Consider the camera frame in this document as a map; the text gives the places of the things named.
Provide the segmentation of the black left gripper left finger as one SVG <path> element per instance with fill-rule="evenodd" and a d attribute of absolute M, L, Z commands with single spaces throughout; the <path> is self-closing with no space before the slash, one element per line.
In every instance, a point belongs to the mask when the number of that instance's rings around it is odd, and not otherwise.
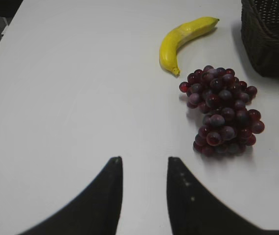
<path fill-rule="evenodd" d="M 112 157 L 72 201 L 23 235 L 115 235 L 123 198 L 122 157 Z"/>

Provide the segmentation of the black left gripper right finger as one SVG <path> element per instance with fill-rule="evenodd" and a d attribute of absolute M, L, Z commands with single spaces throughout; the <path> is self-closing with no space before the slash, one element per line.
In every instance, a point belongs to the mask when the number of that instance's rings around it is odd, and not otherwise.
<path fill-rule="evenodd" d="M 279 235 L 244 219 L 207 190 L 178 157 L 168 158 L 167 208 L 174 235 Z"/>

